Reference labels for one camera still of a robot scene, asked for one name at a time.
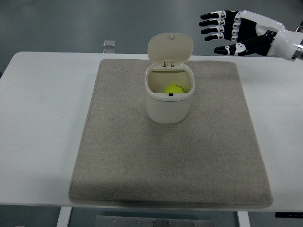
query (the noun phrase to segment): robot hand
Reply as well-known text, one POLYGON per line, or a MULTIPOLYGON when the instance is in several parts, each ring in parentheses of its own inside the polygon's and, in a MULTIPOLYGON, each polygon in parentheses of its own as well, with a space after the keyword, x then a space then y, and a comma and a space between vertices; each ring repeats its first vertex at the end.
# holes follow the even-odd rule
POLYGON ((303 60, 303 33, 287 31, 272 19, 249 11, 217 11, 201 15, 202 34, 216 32, 205 41, 226 39, 236 44, 216 47, 214 52, 224 55, 244 56, 257 53, 262 56, 278 55, 287 60, 303 60))

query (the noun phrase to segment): yellow ball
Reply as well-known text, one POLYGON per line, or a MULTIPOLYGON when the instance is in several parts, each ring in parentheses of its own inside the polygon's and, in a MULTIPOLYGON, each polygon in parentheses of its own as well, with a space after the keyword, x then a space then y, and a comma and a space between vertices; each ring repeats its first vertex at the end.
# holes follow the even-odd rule
POLYGON ((185 93, 185 91, 180 85, 171 84, 165 88, 164 93, 185 93))

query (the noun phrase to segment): bin lid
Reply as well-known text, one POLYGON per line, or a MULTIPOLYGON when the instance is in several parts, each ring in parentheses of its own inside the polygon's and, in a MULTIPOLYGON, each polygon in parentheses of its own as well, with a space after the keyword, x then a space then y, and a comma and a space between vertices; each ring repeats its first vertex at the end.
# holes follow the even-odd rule
POLYGON ((186 62, 194 48, 192 39, 180 33, 163 33, 154 36, 148 43, 147 53, 153 63, 163 64, 174 61, 174 64, 186 62))

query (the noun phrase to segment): beige mat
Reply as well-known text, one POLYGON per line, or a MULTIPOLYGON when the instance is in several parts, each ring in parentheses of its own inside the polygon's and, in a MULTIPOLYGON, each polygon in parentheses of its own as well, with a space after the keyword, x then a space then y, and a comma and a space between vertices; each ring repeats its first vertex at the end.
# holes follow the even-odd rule
POLYGON ((272 203, 236 65, 187 61, 196 93, 187 117, 153 122, 148 60, 100 63, 70 186, 87 204, 261 208, 272 203))

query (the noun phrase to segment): white trash bin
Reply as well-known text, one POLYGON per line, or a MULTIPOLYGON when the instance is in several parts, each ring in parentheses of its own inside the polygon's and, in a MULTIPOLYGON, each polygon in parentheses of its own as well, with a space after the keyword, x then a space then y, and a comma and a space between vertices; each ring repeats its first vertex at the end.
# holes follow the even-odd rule
POLYGON ((179 33, 164 33, 148 43, 148 57, 153 62, 145 73, 146 110, 158 123, 177 123, 183 120, 195 92, 195 79, 184 64, 194 44, 190 37, 179 33), (182 87, 184 93, 165 93, 169 85, 182 87))

